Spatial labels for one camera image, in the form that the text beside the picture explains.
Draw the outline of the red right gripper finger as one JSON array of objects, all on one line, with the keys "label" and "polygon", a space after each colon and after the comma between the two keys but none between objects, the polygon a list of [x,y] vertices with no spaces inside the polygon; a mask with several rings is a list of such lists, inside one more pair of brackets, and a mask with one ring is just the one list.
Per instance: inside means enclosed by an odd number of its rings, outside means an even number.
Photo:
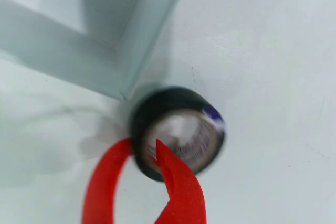
[{"label": "red right gripper finger", "polygon": [[207,223],[203,191],[191,169],[160,140],[156,158],[170,199],[156,223]]}]

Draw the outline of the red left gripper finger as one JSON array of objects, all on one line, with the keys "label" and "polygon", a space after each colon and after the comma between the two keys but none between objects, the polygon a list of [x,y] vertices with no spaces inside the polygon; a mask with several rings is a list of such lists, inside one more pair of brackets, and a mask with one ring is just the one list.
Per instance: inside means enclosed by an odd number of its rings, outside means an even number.
[{"label": "red left gripper finger", "polygon": [[128,138],[120,140],[104,153],[87,187],[82,223],[113,223],[114,196],[118,179],[131,154],[131,141]]}]

